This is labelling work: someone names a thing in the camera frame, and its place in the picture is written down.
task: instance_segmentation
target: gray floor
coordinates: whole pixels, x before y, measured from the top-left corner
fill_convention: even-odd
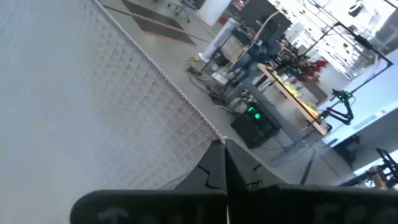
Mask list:
[[[212,37],[219,29],[218,26],[209,27],[202,23],[195,16],[191,23],[185,18],[175,16],[171,9],[167,9],[167,3],[161,1],[154,3],[150,0],[130,0],[146,8],[156,11],[165,16],[173,17],[192,36],[197,47],[183,44],[176,44],[168,40],[158,39],[145,35],[140,30],[134,19],[120,12],[109,10],[108,12],[117,20],[127,33],[148,53],[148,55],[164,70],[164,72],[179,86],[186,96],[205,114],[205,116],[216,126],[216,128],[229,139],[233,139],[241,146],[245,146],[242,139],[229,126],[232,117],[222,108],[217,108],[209,99],[207,94],[190,83],[189,74],[184,70],[187,59],[196,56],[212,40]],[[128,12],[120,0],[101,0],[105,6]],[[292,118],[295,112],[282,110],[285,117]],[[249,151],[257,160],[261,161],[271,172],[291,184],[298,184],[304,173],[305,167],[310,160],[313,149],[301,149],[287,161],[281,164],[271,164],[271,158],[281,153],[281,150],[267,151],[265,149],[279,148],[280,144],[290,144],[288,138],[279,136],[278,141],[269,141],[263,148]],[[316,149],[314,163],[310,169],[306,184],[335,185],[351,175],[350,168],[342,161],[335,152],[329,150],[319,143],[313,148]]]

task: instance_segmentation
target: white pillar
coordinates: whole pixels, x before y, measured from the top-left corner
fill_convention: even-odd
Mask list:
[[[209,46],[199,53],[199,57],[202,61],[208,62],[211,56],[214,54],[216,49],[226,41],[226,39],[231,35],[232,31],[239,25],[234,19],[229,18],[224,27],[218,32],[217,36],[211,41]]]
[[[231,0],[206,0],[197,15],[209,26],[213,26],[230,2]]]

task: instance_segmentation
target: white mesh fabric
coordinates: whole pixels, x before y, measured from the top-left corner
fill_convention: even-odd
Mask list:
[[[92,190],[161,187],[221,137],[98,2],[0,5],[0,223],[68,223]]]

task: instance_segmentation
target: office chair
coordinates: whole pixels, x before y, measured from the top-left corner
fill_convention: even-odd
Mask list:
[[[180,0],[180,4],[176,4],[174,2],[169,2],[167,7],[175,6],[174,13],[175,15],[179,15],[181,12],[184,12],[187,16],[187,22],[190,22],[190,14],[188,9],[192,9],[194,11],[198,10],[201,5],[203,5],[204,1],[198,0]]]

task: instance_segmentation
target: wooden tabletop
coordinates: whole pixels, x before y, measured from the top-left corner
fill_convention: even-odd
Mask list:
[[[286,96],[286,98],[300,111],[300,113],[303,114],[303,116],[305,117],[305,119],[307,119],[307,121],[309,121],[312,126],[323,136],[328,134],[328,128],[326,126],[325,123],[318,123],[318,122],[314,122],[314,117],[310,114],[310,112],[308,112],[300,103],[300,101],[294,97],[287,89],[286,87],[283,85],[283,83],[281,83],[273,74],[271,74],[270,71],[268,71],[268,67],[263,65],[263,64],[259,64],[258,65],[259,69],[263,72],[263,74],[271,81],[274,82],[274,85],[282,92],[283,95]]]

